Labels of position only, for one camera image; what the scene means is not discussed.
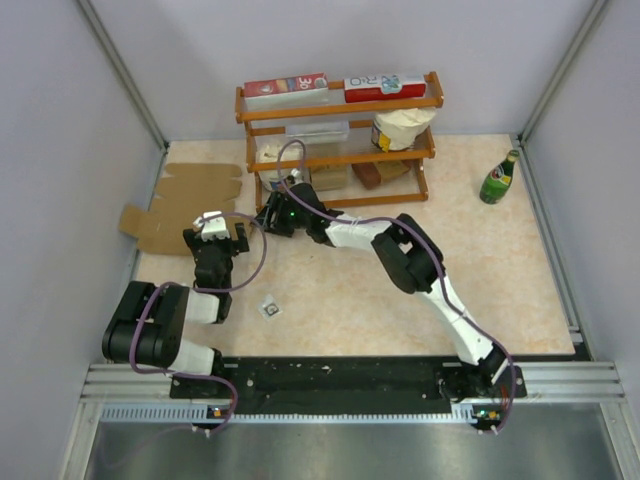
brown box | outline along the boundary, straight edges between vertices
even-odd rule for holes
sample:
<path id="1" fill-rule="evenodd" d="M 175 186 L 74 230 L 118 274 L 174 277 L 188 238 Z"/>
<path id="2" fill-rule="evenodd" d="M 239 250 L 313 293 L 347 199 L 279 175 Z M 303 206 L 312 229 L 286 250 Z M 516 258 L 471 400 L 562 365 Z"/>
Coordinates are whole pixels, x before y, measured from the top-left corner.
<path id="1" fill-rule="evenodd" d="M 165 176 L 158 180 L 156 196 L 149 211 L 125 205 L 118 230 L 138 239 L 138 249 L 162 255 L 191 255 L 182 231 L 193 228 L 193 221 L 204 212 L 235 210 L 234 199 L 240 194 L 242 174 L 237 165 L 170 163 Z M 239 218 L 226 218 L 228 227 L 245 223 Z M 232 236 L 235 229 L 229 228 Z"/>
<path id="2" fill-rule="evenodd" d="M 354 163 L 351 167 L 365 188 L 372 189 L 407 173 L 411 168 L 411 161 Z"/>

wooden shelf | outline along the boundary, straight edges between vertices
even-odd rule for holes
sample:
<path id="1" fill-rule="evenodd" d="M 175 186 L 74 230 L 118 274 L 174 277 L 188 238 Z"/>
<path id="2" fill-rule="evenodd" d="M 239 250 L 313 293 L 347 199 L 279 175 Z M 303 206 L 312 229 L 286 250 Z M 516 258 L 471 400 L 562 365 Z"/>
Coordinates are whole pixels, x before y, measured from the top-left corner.
<path id="1" fill-rule="evenodd" d="M 358 121 L 357 126 L 351 126 L 351 128 L 363 128 L 371 127 L 371 120 Z M 280 134 L 280 130 L 284 133 L 284 128 L 269 129 L 277 130 L 274 135 Z M 353 141 L 347 141 L 338 144 L 327 145 L 309 145 L 307 146 L 307 159 L 305 166 L 307 167 L 319 167 L 325 165 L 352 165 L 354 163 L 367 163 L 367 162 L 389 162 L 396 160 L 412 160 L 414 158 L 433 158 L 436 153 L 436 148 L 433 143 L 433 137 L 431 136 L 431 129 L 427 128 L 421 135 L 416 138 L 415 145 L 407 150 L 399 152 L 381 151 L 378 147 L 373 145 L 370 140 L 369 131 L 363 131 L 364 135 L 359 135 L 361 138 L 353 145 Z M 280 167 L 283 169 L 295 168 L 300 164 L 298 160 L 290 160 L 286 162 L 280 162 Z M 275 170 L 275 162 L 272 163 L 256 163 L 247 158 L 247 169 L 249 172 L 265 172 L 269 170 Z"/>
<path id="2" fill-rule="evenodd" d="M 286 118 L 301 118 L 324 115 L 341 115 L 363 112 L 379 112 L 386 110 L 399 110 L 407 108 L 424 108 L 435 107 L 440 108 L 444 104 L 444 93 L 440 80 L 436 72 L 431 72 L 424 76 L 427 82 L 427 95 L 420 98 L 403 98 L 398 100 L 386 100 L 375 102 L 359 102 L 359 103 L 341 103 L 335 105 L 319 105 L 309 107 L 287 108 L 280 110 L 264 110 L 264 111 L 246 111 L 244 109 L 244 90 L 242 87 L 236 88 L 235 113 L 236 121 L 243 123 L 247 134 L 247 170 L 255 176 L 256 185 L 256 208 L 262 208 L 262 183 L 260 181 L 259 172 L 276 170 L 275 162 L 256 163 L 256 152 L 258 150 L 256 138 L 268 135 L 284 135 L 285 127 L 265 127 L 254 128 L 251 122 L 263 120 L 278 120 Z M 329 82 L 330 90 L 344 89 L 344 81 Z M 351 199 L 331 200 L 325 204 L 330 208 L 342 208 L 361 205 L 380 205 L 386 203 L 424 201 L 429 197 L 426 179 L 424 178 L 424 170 L 422 167 L 422 159 L 433 158 L 436 153 L 435 144 L 431 135 L 431 128 L 427 128 L 421 135 L 416 138 L 414 146 L 407 150 L 383 152 L 371 143 L 370 128 L 372 120 L 352 120 L 349 122 L 351 129 L 350 140 L 339 144 L 330 145 L 309 145 L 307 146 L 307 159 L 305 166 L 320 167 L 331 165 L 353 165 L 356 163 L 377 163 L 390 162 L 398 160 L 411 160 L 413 171 L 416 176 L 418 192 L 408 193 L 405 195 L 386 195 L 380 197 L 362 197 Z M 364 134 L 355 132 L 359 129 Z M 353 149 L 353 137 L 361 137 L 359 139 L 359 148 Z M 284 169 L 295 168 L 299 165 L 298 161 L 281 162 L 280 166 Z"/>
<path id="3" fill-rule="evenodd" d="M 382 100 L 377 102 L 344 103 L 338 105 L 318 105 L 311 107 L 286 108 L 283 110 L 264 110 L 248 112 L 243 110 L 244 89 L 236 88 L 236 122 L 245 123 L 256 120 L 277 120 L 282 118 L 315 117 L 320 115 L 340 115 L 346 113 L 382 112 L 403 108 L 441 108 L 444 104 L 444 93 L 436 72 L 424 76 L 428 90 L 432 96 L 422 98 L 402 98 L 399 100 Z M 329 82 L 330 90 L 344 89 L 344 81 Z"/>

cardboard sheet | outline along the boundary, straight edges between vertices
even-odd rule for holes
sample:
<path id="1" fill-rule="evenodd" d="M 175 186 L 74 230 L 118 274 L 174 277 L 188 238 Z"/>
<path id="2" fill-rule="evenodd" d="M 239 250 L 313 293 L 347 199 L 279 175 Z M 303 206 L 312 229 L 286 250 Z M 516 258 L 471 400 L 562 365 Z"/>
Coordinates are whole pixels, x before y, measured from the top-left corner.
<path id="1" fill-rule="evenodd" d="M 160 255 L 191 255 L 182 238 L 182 231 L 192 228 L 192 222 L 204 212 L 233 212 L 234 199 L 240 195 L 242 170 L 231 164 L 169 163 L 165 176 L 158 180 L 149 211 L 126 205 L 118 229 L 138 239 L 138 249 Z M 227 218 L 227 226 L 247 222 Z"/>

plastic container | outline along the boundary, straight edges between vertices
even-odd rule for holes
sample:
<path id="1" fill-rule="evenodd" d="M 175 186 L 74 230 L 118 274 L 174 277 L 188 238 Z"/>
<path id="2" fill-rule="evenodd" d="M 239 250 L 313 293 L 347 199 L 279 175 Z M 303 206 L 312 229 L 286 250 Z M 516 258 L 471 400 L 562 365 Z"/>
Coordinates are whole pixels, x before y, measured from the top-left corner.
<path id="1" fill-rule="evenodd" d="M 306 145 L 344 142 L 349 138 L 349 122 L 343 120 L 339 122 L 287 125 L 285 133 L 287 138 L 297 138 Z"/>
<path id="2" fill-rule="evenodd" d="M 262 181 L 262 185 L 269 192 L 273 192 L 274 190 L 278 190 L 278 184 L 280 183 L 280 177 L 278 177 L 278 171 L 275 170 L 275 162 L 278 158 L 278 153 L 284 146 L 285 142 L 283 140 L 275 140 L 264 143 L 258 148 L 256 152 L 256 162 L 257 163 L 273 163 L 274 170 L 266 170 L 260 172 L 260 180 Z M 302 147 L 300 145 L 292 145 L 284 151 L 282 155 L 282 161 L 287 162 L 290 160 L 300 160 L 302 158 Z M 283 168 L 281 170 L 282 176 L 284 178 L 291 175 L 291 169 Z M 308 169 L 305 168 L 303 172 L 303 177 L 308 178 L 309 173 Z"/>

gray metal surface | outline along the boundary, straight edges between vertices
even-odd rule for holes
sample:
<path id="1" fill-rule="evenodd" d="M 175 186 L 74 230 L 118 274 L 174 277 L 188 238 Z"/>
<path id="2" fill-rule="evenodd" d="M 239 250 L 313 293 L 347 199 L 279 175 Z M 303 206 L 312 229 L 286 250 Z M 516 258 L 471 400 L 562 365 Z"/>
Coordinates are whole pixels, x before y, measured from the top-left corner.
<path id="1" fill-rule="evenodd" d="M 189 430 L 115 462 L 151 435 L 153 424 L 101 424 L 87 479 L 562 479 L 621 474 L 598 406 L 529 405 L 497 438 L 462 425 L 232 425 L 207 440 Z"/>
<path id="2" fill-rule="evenodd" d="M 82 16 L 86 20 L 89 30 L 104 52 L 107 61 L 113 68 L 113 72 L 124 88 L 133 108 L 138 113 L 140 120 L 145 125 L 145 127 L 149 131 L 149 134 L 153 137 L 158 147 L 161 150 L 165 150 L 167 147 L 167 141 L 160 131 L 160 127 L 158 127 L 153 114 L 147 106 L 147 103 L 140 94 L 140 90 L 138 90 L 138 87 L 134 82 L 131 73 L 129 73 L 129 69 L 122 61 L 122 58 L 120 57 L 118 50 L 111 40 L 109 33 L 104 27 L 104 24 L 102 23 L 98 12 L 93 6 L 93 3 L 91 2 L 91 0 L 75 0 L 75 3 L 78 6 L 80 13 L 82 13 Z"/>
<path id="3" fill-rule="evenodd" d="M 527 123 L 524 126 L 522 134 L 520 135 L 520 139 L 523 145 L 526 145 L 526 143 L 531 138 L 533 131 L 540 122 L 542 115 L 544 115 L 544 112 L 549 107 L 549 104 L 558 91 L 558 88 L 560 88 L 560 85 L 562 85 L 562 82 L 566 78 L 566 75 L 571 69 L 571 66 L 573 65 L 575 59 L 584 48 L 584 45 L 591 37 L 591 34 L 596 30 L 596 28 L 604 18 L 607 12 L 607 7 L 610 3 L 610 0 L 595 0 L 593 2 L 591 9 L 587 13 L 584 21 L 582 22 L 582 25 L 576 32 L 576 35 L 573 37 L 569 48 L 562 57 L 562 60 L 560 60 L 560 63 L 556 67 L 555 72 L 549 80 L 549 83 L 544 89 L 542 97 L 540 97 L 540 100 L 538 100 L 538 103 L 533 109 L 529 120 L 527 120 Z"/>
<path id="4" fill-rule="evenodd" d="M 521 148 L 520 142 L 515 135 L 511 136 L 511 143 L 514 148 L 520 149 L 520 170 L 522 172 L 522 178 L 529 193 L 531 208 L 536 217 L 542 244 L 547 254 L 551 273 L 553 274 L 553 281 L 558 289 L 558 296 L 560 297 L 567 323 L 569 327 L 579 328 L 578 307 L 573 292 L 571 291 L 558 243 L 552 233 L 551 224 L 549 223 L 548 207 L 542 200 L 542 193 L 537 182 L 539 175 L 536 174 L 535 167 L 529 161 L 526 149 Z"/>
<path id="5" fill-rule="evenodd" d="M 522 362 L 518 364 L 528 397 L 515 403 L 624 402 L 624 391 L 612 362 Z M 80 403 L 191 403 L 169 398 L 171 380 L 162 374 L 139 375 L 128 365 L 93 364 L 89 367 Z M 228 400 L 196 400 L 224 405 Z M 465 400 L 487 403 L 486 399 Z"/>

